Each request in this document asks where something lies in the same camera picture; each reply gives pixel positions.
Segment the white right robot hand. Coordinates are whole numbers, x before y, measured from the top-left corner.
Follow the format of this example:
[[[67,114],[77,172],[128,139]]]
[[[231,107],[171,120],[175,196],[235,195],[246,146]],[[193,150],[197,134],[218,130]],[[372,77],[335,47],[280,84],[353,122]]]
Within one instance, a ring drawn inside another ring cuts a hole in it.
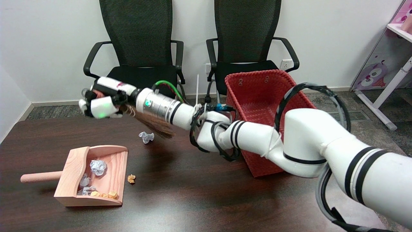
[[[142,89],[109,77],[100,77],[90,88],[81,91],[79,100],[82,113],[91,118],[121,118],[127,106],[136,106]]]

